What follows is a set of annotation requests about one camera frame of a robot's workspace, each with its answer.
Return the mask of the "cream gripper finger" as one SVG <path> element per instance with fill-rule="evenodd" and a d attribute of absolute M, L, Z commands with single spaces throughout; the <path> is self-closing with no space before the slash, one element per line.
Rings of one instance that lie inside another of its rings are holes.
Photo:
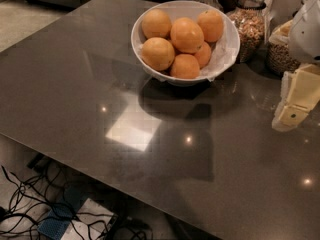
<path fill-rule="evenodd" d="M 289 42 L 291 25 L 292 21 L 289 20 L 286 23 L 277 26 L 269 37 L 269 42 L 276 45 L 287 45 Z"/>
<path fill-rule="evenodd" d="M 320 101 L 320 67 L 302 64 L 294 72 L 285 72 L 272 128 L 286 132 L 302 123 Z"/>

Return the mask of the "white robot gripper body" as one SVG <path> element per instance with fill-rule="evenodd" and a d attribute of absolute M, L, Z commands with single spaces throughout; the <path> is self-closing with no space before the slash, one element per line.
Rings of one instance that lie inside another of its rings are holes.
<path fill-rule="evenodd" d="M 307 0 L 294 16 L 289 54 L 303 63 L 320 63 L 320 0 Z"/>

